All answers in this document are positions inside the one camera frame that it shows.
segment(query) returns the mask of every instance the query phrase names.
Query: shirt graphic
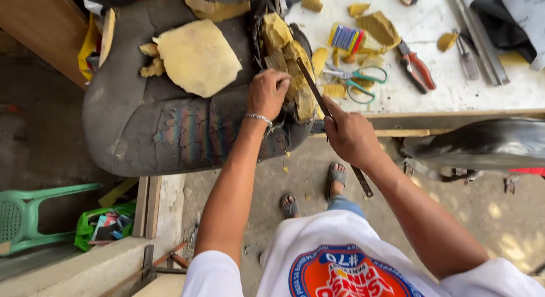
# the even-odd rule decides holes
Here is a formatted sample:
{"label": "shirt graphic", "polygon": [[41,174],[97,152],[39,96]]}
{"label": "shirt graphic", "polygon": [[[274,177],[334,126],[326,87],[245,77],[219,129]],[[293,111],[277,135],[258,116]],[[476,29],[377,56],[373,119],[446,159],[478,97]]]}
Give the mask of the shirt graphic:
{"label": "shirt graphic", "polygon": [[292,297],[420,297],[391,266],[356,245],[321,245],[299,255],[290,269]]}

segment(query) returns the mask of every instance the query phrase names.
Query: silver bracelet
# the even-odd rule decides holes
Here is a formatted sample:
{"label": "silver bracelet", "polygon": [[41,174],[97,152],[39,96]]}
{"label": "silver bracelet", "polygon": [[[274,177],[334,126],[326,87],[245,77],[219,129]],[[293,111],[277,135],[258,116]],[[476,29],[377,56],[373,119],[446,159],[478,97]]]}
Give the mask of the silver bracelet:
{"label": "silver bracelet", "polygon": [[271,128],[273,127],[273,122],[270,121],[269,119],[267,119],[265,116],[257,115],[257,114],[246,114],[246,115],[244,115],[244,117],[264,120],[266,123],[269,124],[269,127],[271,127]]}

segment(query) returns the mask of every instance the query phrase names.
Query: green plastic bag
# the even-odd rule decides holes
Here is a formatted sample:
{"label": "green plastic bag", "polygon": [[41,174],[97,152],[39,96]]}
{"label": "green plastic bag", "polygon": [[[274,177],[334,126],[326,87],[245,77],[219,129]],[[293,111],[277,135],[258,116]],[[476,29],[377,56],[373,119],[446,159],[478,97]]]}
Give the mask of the green plastic bag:
{"label": "green plastic bag", "polygon": [[[134,218],[135,211],[136,211],[136,202],[113,205],[109,208],[100,208],[100,209],[87,211],[83,213],[79,217],[79,220],[77,221],[76,239],[74,241],[74,245],[76,245],[79,249],[85,252],[89,251],[92,247],[92,245],[89,245],[89,241],[91,240],[91,237],[93,236],[93,232],[95,231],[95,226],[89,224],[89,217],[92,217],[95,215],[101,215],[110,210],[115,210],[120,215],[131,216]],[[130,224],[127,227],[123,228],[123,230],[121,231],[121,234],[123,235],[123,238],[126,238],[129,235],[132,235],[133,224]]]}

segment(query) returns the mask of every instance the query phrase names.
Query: white table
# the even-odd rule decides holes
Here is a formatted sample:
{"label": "white table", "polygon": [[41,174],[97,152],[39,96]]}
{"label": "white table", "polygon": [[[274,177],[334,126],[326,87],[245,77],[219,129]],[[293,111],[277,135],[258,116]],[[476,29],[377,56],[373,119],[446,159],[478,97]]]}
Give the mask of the white table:
{"label": "white table", "polygon": [[[399,64],[396,49],[384,55],[383,67],[389,78],[387,83],[375,84],[372,92],[375,101],[363,105],[350,98],[337,98],[340,106],[350,112],[361,112],[367,117],[391,118],[436,115],[489,115],[545,112],[545,71],[529,70],[528,64],[504,66],[511,81],[508,85],[493,87],[488,84],[484,69],[480,79],[468,80],[460,64],[456,45],[442,53],[437,49],[437,39],[463,23],[459,12],[449,0],[419,0],[414,6],[405,6],[399,0],[321,0],[322,12],[315,13],[300,5],[292,7],[286,22],[295,22],[305,33],[312,49],[328,47],[327,39],[334,22],[356,27],[348,15],[352,3],[370,3],[366,13],[382,11],[392,21],[401,38],[428,66],[437,89],[426,95],[411,85]],[[346,70],[357,65],[342,64]]]}

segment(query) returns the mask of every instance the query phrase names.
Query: sandal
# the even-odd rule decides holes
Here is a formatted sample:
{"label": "sandal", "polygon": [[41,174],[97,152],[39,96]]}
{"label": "sandal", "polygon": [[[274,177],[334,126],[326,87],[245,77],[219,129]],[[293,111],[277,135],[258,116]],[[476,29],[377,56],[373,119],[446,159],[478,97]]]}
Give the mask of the sandal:
{"label": "sandal", "polygon": [[330,202],[331,201],[331,183],[333,183],[334,181],[338,181],[338,182],[341,182],[344,186],[346,186],[346,182],[347,182],[347,176],[346,176],[346,173],[343,173],[342,171],[338,170],[338,169],[333,169],[333,167],[335,165],[338,165],[338,166],[344,166],[340,163],[331,163],[331,166],[329,167],[329,173],[328,173],[328,191],[326,192],[326,196],[325,196],[325,199]]}
{"label": "sandal", "polygon": [[[293,201],[288,203],[287,205],[282,205],[284,200],[288,199],[290,196],[293,197]],[[299,214],[299,206],[297,204],[297,199],[295,198],[295,196],[293,196],[291,192],[285,194],[284,196],[282,196],[282,198],[280,198],[280,210],[282,211],[282,215],[284,215],[285,219],[293,218],[297,214]]]}

